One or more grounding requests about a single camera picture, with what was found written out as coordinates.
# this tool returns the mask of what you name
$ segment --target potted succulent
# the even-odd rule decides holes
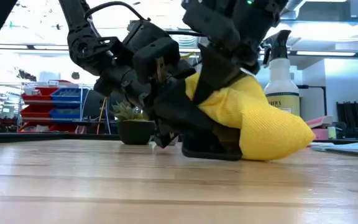
[[[155,125],[144,119],[142,111],[126,101],[112,106],[118,118],[118,135],[124,144],[144,145],[154,135]]]

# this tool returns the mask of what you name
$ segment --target pink object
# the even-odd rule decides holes
[[[307,121],[306,124],[310,128],[317,128],[318,126],[322,126],[323,124],[332,125],[334,118],[332,116],[323,116],[320,118],[312,119],[311,121]]]
[[[313,128],[312,131],[316,135],[316,140],[328,140],[328,129],[326,128]]]

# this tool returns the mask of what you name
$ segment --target wooden tabletop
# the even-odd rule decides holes
[[[114,141],[0,144],[0,223],[358,223],[358,157],[186,158]]]

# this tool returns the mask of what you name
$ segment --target succulent plant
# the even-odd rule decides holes
[[[112,106],[114,109],[114,115],[119,121],[128,120],[144,120],[142,110],[133,108],[130,103],[123,101],[117,102],[117,105]]]

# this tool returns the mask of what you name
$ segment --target dark green pot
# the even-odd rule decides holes
[[[155,125],[151,121],[120,121],[118,135],[124,144],[144,145],[154,135]]]

